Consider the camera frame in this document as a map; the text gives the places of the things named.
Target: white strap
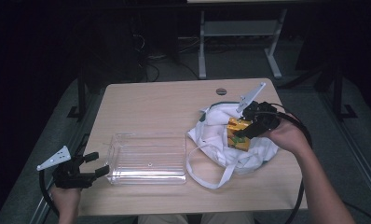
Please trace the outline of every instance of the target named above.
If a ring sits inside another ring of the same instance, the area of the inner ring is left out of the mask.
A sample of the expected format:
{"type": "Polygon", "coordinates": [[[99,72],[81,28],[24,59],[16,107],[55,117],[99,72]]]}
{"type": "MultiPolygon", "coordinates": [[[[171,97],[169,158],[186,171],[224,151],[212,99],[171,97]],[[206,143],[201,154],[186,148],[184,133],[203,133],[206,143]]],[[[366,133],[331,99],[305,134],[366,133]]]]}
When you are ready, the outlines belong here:
{"type": "Polygon", "coordinates": [[[221,186],[223,186],[232,176],[233,172],[234,172],[234,169],[235,169],[235,166],[236,164],[230,164],[229,166],[227,166],[226,170],[224,171],[223,173],[223,176],[221,177],[221,180],[219,183],[217,184],[213,184],[213,183],[209,183],[205,180],[202,180],[201,178],[199,178],[198,176],[196,176],[192,170],[192,167],[191,167],[191,164],[190,164],[190,159],[191,159],[191,155],[196,151],[196,150],[200,150],[200,147],[197,147],[195,148],[194,150],[192,150],[187,158],[186,158],[186,169],[189,173],[189,175],[191,175],[191,177],[197,181],[198,183],[200,183],[203,187],[205,188],[208,188],[208,189],[218,189],[220,188],[221,186]]]}

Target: clear plastic container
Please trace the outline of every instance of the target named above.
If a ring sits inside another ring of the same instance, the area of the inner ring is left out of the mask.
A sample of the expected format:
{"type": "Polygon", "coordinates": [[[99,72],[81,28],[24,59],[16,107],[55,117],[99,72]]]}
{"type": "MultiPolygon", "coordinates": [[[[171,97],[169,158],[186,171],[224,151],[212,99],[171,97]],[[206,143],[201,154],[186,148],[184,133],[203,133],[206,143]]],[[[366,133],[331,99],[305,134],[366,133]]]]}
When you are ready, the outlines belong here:
{"type": "Polygon", "coordinates": [[[184,184],[186,135],[184,133],[117,133],[113,135],[106,164],[107,179],[121,184],[184,184]]]}

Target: wooden table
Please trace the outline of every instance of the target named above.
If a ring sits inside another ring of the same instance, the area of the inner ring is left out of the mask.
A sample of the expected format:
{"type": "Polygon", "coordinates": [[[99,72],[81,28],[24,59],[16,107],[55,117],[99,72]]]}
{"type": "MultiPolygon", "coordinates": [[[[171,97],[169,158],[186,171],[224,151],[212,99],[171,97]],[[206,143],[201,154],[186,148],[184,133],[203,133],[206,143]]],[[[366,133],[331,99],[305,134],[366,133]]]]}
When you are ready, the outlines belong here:
{"type": "MultiPolygon", "coordinates": [[[[255,99],[280,104],[269,79],[226,79],[161,83],[116,84],[107,87],[93,125],[86,154],[98,151],[101,157],[82,165],[93,172],[105,163],[114,133],[186,133],[200,118],[199,110],[221,101],[239,101],[240,95],[267,86],[255,99]],[[227,94],[216,94],[218,88],[227,94]]],[[[187,142],[187,152],[195,148],[187,142]]],[[[202,153],[193,157],[197,175],[218,181],[222,168],[202,153]]],[[[294,156],[282,149],[263,167],[247,175],[233,175],[220,189],[206,189],[189,175],[183,185],[112,186],[105,177],[82,191],[80,216],[193,214],[228,211],[292,209],[301,173],[294,156]]],[[[301,208],[306,208],[303,200],[301,208]]]]}

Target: person's leg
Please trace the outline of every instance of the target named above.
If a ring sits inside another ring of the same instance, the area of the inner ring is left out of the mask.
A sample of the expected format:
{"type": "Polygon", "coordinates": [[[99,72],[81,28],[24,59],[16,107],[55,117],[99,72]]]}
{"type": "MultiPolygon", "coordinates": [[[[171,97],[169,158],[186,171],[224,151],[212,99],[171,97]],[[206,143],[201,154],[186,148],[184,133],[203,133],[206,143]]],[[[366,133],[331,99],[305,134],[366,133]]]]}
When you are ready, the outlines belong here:
{"type": "Polygon", "coordinates": [[[138,216],[139,224],[188,224],[186,215],[141,215],[138,216]]]}
{"type": "Polygon", "coordinates": [[[252,212],[206,213],[202,215],[201,224],[254,224],[252,212]]]}

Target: white cloth bag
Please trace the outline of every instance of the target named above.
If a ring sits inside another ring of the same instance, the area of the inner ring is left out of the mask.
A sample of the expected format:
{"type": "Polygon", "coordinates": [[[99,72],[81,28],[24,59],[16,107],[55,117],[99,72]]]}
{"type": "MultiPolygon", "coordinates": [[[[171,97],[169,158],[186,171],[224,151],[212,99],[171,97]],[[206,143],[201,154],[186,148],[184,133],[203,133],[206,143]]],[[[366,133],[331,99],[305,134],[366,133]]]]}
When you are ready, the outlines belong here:
{"type": "Polygon", "coordinates": [[[191,151],[186,158],[186,169],[191,177],[208,189],[218,189],[223,186],[233,173],[243,175],[259,168],[272,159],[278,147],[268,138],[251,139],[247,152],[227,146],[227,124],[229,118],[240,118],[237,112],[239,102],[221,102],[202,110],[203,115],[188,136],[198,148],[191,151]],[[196,176],[192,170],[190,159],[196,150],[202,150],[210,159],[225,171],[219,183],[209,183],[196,176]]]}

